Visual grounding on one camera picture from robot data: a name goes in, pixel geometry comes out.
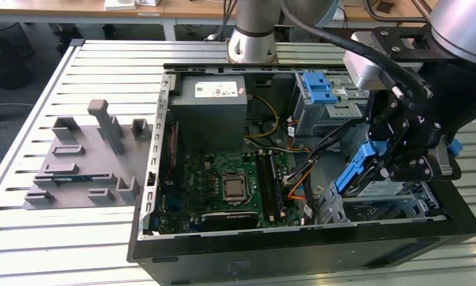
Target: black bracket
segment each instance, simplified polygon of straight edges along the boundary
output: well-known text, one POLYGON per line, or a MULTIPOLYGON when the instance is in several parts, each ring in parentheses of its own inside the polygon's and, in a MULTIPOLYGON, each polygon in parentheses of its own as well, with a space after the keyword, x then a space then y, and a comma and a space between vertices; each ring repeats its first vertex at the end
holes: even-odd
POLYGON ((424 38, 430 31, 430 25, 424 27, 377 27, 372 30, 373 38, 393 61, 404 63, 440 63, 453 60, 442 49, 428 48, 424 38), (412 46, 405 40, 413 39, 412 46))

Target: power supply label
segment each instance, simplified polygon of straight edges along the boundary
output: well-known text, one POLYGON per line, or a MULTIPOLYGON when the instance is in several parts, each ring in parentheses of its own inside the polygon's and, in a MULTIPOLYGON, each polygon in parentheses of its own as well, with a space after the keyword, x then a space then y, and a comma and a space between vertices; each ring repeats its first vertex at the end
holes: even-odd
POLYGON ((236 82, 197 82, 196 97, 236 97, 236 82))

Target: motherboard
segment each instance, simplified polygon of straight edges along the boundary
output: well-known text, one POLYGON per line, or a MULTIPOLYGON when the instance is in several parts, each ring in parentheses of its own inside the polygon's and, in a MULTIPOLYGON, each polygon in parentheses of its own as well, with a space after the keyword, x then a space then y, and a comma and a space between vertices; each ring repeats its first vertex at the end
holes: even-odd
POLYGON ((281 178, 284 153, 212 153, 184 157, 181 193, 162 197, 161 233, 224 231, 300 224, 281 178))

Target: yellow wire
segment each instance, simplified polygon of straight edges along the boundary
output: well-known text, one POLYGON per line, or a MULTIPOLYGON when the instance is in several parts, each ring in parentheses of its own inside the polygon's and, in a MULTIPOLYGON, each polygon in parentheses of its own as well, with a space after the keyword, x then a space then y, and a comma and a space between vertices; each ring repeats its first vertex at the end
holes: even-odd
POLYGON ((258 97, 256 95, 253 95, 253 97, 258 98, 265 103, 268 108, 270 109, 270 111, 274 115, 274 126, 266 133, 245 135, 245 138, 257 138, 257 137, 268 136, 269 134, 272 134, 276 131, 276 128, 278 127, 278 115, 276 114, 274 108, 270 106, 270 104, 261 97, 258 97))

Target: green motherboard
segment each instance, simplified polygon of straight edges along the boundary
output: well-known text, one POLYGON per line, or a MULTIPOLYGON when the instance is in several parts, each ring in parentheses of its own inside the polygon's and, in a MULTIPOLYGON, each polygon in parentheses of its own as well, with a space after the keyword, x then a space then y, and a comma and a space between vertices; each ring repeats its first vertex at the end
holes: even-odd
POLYGON ((266 155, 270 158, 266 167, 270 178, 257 168, 256 153, 213 153, 186 155, 184 158, 181 194, 164 197, 165 205, 178 205, 173 211, 162 215, 164 233, 197 232, 200 216, 208 213, 253 212, 258 218, 256 228, 294 226, 300 223, 294 202, 274 205, 281 211, 278 217, 264 215, 264 195, 281 194, 280 180, 288 174, 288 165, 284 153, 266 155), (276 191, 264 192, 264 181, 274 180, 276 191))

